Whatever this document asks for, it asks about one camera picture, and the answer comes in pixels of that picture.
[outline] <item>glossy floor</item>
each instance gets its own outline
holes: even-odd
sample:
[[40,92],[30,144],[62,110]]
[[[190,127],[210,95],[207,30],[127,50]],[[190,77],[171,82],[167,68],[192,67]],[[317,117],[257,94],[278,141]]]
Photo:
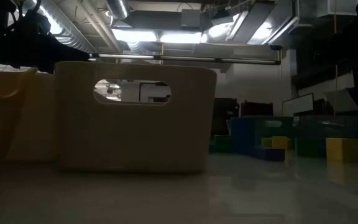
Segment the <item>glossy floor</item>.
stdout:
[[0,174],[0,223],[358,223],[358,164],[211,156],[203,175]]

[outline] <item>white wall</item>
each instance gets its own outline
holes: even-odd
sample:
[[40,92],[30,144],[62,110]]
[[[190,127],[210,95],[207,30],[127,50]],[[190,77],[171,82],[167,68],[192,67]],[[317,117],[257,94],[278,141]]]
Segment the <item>white wall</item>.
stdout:
[[234,64],[223,81],[218,75],[216,97],[237,98],[239,103],[273,103],[275,115],[281,115],[282,101],[296,97],[291,84],[291,76],[296,72],[294,53],[288,51],[281,65]]
[[[338,90],[343,90],[346,88],[353,88],[354,81],[353,81],[353,74],[348,73],[338,77]],[[322,83],[319,83],[314,86],[310,86],[308,88],[304,88],[299,90],[298,93],[300,96],[313,93],[314,100],[319,100],[324,98],[324,93],[335,91],[335,79],[328,80]]]
[[[139,82],[123,83],[121,88],[121,101],[139,102]],[[140,101],[148,102],[149,97],[166,97],[170,94],[168,86],[142,85]]]

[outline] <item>pipe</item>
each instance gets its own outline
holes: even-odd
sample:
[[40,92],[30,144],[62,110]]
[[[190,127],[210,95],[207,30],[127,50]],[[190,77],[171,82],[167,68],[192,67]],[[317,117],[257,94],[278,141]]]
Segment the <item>pipe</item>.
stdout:
[[110,27],[107,27],[105,24],[105,21],[100,18],[98,12],[96,12],[96,9],[94,8],[94,6],[90,3],[89,0],[83,0],[83,3],[85,4],[86,7],[89,9],[89,12],[93,15],[93,17],[97,20],[97,22],[99,23],[99,25],[102,27],[102,30],[107,34],[107,36],[110,38],[110,41],[114,44],[115,48],[116,48],[116,52],[122,52],[119,42],[116,39],[116,37],[114,36],[114,34],[112,33],[112,30]]
[[130,13],[126,0],[107,0],[107,6],[115,20],[125,19]]
[[119,58],[142,60],[177,60],[187,62],[213,62],[213,63],[243,63],[253,65],[280,65],[280,60],[263,60],[254,58],[212,58],[212,57],[187,57],[172,55],[131,55],[131,54],[90,54],[91,58]]
[[92,16],[88,13],[88,11],[85,9],[84,5],[80,2],[80,0],[75,0],[78,7],[84,11],[85,17],[89,20],[91,25],[94,27],[94,29],[98,32],[98,34],[102,37],[102,39],[105,41],[105,43],[113,50],[118,51],[117,47],[114,45],[114,43],[107,37],[107,35],[103,32],[103,30],[100,29],[100,27],[95,23]]

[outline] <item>yellow box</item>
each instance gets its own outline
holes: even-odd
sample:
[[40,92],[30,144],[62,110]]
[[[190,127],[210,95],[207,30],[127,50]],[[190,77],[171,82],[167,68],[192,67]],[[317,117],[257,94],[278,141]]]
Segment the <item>yellow box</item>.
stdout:
[[327,138],[327,161],[358,162],[358,139]]
[[272,137],[272,149],[289,149],[289,139],[283,136]]

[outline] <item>ceiling light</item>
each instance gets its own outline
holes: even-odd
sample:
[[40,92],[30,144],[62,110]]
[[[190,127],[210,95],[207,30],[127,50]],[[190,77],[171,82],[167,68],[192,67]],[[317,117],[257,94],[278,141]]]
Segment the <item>ceiling light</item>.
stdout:
[[227,34],[230,31],[232,25],[232,22],[228,22],[213,26],[209,29],[208,34],[213,38],[219,37],[220,35]]
[[208,35],[203,34],[203,35],[201,36],[201,43],[207,43],[207,41],[208,41]]
[[120,88],[120,86],[117,85],[117,84],[112,84],[112,85],[110,85],[110,87],[111,87],[111,88]]
[[139,31],[139,30],[119,30],[113,29],[112,32],[117,40],[125,42],[154,42],[157,41],[154,31]]
[[176,43],[176,44],[199,44],[201,40],[201,33],[197,32],[195,34],[189,33],[172,33],[164,34],[160,41],[163,43]]
[[254,36],[251,38],[252,39],[265,39],[267,37],[270,36],[270,34],[272,33],[272,25],[269,22],[264,22],[259,29],[255,32]]

